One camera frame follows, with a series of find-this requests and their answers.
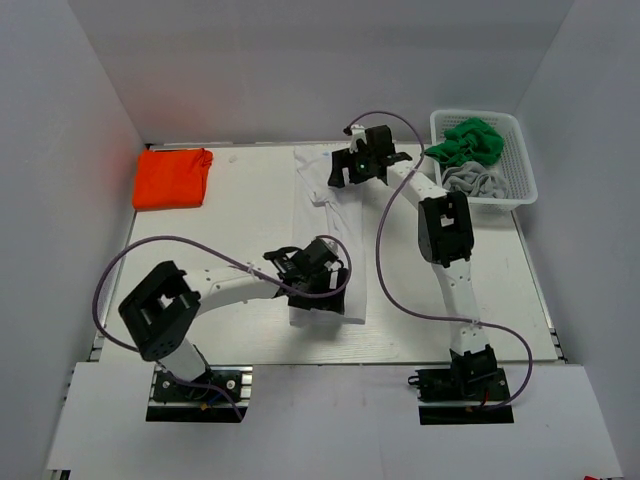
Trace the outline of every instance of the white panel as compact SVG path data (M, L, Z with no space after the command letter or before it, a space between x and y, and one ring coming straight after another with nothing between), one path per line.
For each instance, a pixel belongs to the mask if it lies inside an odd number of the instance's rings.
M640 4L578 0L517 111L539 189L528 244L627 478L640 478L638 79Z
M150 143L330 140L372 108L513 112L573 0L71 0ZM403 132L400 138L409 138Z
M509 367L514 388L526 367ZM150 365L79 364L49 467L71 479L620 475L582 367L539 367L514 424L421 426L413 368L262 366L241 424L146 423Z
M1 2L0 45L0 464L39 479L142 145L66 2Z
M318 154L343 148L318 147ZM416 155L415 146L403 146ZM207 196L197 209L138 213L131 240L159 234L183 235L204 242L240 261L256 261L266 251L290 245L293 211L293 147L220 147L214 149ZM431 162L425 162L432 168ZM212 364L448 362L449 326L400 313L383 296L374 268L376 229L391 189L368 182L364 190L364 245L367 268L367 324L298 329L289 325L286 298L253 300L216 309L197 318L189 339ZM398 300L418 312L444 314L440 286L418 250L418 214L399 198L383 232L382 264L389 288ZM472 275L480 316L510 326L531 344L538 360L557 355L542 306L510 216L474 216L476 244ZM117 312L122 299L161 261L182 269L216 268L216 258L174 242L145 245L127 257L108 329L129 341ZM502 332L487 334L500 360L526 360L517 339ZM107 343L102 361L141 361Z

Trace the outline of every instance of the white cloth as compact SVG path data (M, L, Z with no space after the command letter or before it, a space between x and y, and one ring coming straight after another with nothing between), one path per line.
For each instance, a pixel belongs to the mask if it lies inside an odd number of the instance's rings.
M308 245L316 235L341 240L351 256L353 270L345 295L344 316L333 312L289 309L289 323L364 324L367 312L367 279L362 242L362 185L342 189L327 185L331 152L322 147L295 147L296 175L293 207L293 245ZM340 258L346 265L344 254Z

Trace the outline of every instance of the gray cloth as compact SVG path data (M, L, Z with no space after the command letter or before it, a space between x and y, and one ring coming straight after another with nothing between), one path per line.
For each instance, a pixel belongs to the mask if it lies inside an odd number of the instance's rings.
M474 161L461 167L447 168L442 174L442 186L450 192L480 198L505 198L509 190L509 184L502 175Z

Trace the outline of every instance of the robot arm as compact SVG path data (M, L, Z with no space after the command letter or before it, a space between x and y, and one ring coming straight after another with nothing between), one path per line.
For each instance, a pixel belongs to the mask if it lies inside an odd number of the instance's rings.
M352 127L351 146L333 152L329 186L342 188L378 178L396 190L414 166L406 153L396 153L387 126ZM480 320L471 282L473 230L464 194L450 193L416 172L401 194L418 212L418 245L436 274L447 314ZM451 322L451 373L463 396L486 388L497 362L483 328L475 323Z
M263 258L250 273L234 267L184 271L172 261L157 265L118 308L142 358L162 364L182 380L207 383L208 363L186 338L195 317L225 305L283 295L291 307L344 313L344 290L309 298L254 273L277 277L307 294L330 293L344 284L348 270L324 240L315 239L304 250L267 252Z

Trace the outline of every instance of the green cloth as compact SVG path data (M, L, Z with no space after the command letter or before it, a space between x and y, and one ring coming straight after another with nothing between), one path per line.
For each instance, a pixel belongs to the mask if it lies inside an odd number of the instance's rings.
M474 160L488 167L500 160L504 140L491 125L479 118L469 118L444 132L446 140L427 148L425 154L445 167L459 167Z

